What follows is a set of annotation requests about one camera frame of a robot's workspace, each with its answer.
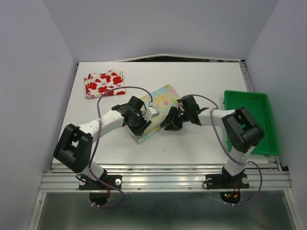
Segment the pastel floral skirt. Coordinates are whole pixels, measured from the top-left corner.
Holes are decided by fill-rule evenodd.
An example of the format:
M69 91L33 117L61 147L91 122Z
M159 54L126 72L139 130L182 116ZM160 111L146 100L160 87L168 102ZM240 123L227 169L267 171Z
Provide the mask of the pastel floral skirt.
M124 127L138 144L143 143L161 129L160 125L168 115L170 108L176 106L177 100L180 98L178 93L170 84L151 92L151 95L153 96L153 107L155 107L160 113L159 116L155 117L152 120L152 123L145 129L143 135L136 136L127 126Z

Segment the red poppy print skirt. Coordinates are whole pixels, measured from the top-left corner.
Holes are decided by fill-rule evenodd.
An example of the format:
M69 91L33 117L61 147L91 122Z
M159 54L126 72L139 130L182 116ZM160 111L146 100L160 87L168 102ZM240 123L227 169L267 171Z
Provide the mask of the red poppy print skirt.
M105 73L89 73L83 79L86 98L99 98L111 89L124 86L124 74L117 70L109 70Z

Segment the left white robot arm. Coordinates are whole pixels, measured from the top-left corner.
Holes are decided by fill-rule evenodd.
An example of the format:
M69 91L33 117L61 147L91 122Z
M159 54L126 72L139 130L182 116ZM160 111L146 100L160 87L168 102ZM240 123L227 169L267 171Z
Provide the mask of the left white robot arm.
M92 146L109 132L127 126L135 136L141 136L159 111L133 96L121 105L91 122L65 126L53 152L53 157L76 174L90 178L97 189L106 185L107 172L92 159Z

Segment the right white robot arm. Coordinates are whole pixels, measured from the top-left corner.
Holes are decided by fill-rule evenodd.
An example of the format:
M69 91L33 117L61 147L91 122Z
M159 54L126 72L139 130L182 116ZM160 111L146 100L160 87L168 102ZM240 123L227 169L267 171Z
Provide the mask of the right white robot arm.
M194 94L179 99L178 106L172 106L161 123L165 130L178 131L183 123L190 122L198 126L212 126L215 135L228 156L221 174L221 183L231 187L238 182L238 175L243 172L248 158L254 148L264 138L264 131L252 113L241 107L235 110L220 110L215 108L200 108ZM219 137L216 128L224 128L232 149L227 151Z

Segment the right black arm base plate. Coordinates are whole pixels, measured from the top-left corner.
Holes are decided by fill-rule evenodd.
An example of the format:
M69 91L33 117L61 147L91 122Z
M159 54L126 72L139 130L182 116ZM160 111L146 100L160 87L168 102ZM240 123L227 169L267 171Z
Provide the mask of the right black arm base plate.
M207 190L211 189L248 189L249 183L246 174L237 176L228 176L226 174L207 174L202 187Z

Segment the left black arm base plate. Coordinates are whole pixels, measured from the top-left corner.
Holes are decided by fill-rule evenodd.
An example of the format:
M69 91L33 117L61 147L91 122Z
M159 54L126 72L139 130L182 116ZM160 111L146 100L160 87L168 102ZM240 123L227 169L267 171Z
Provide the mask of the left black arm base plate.
M120 174L102 175L100 180L107 186L82 174L77 174L76 179L79 181L79 190L114 190L114 188L121 190L122 175Z

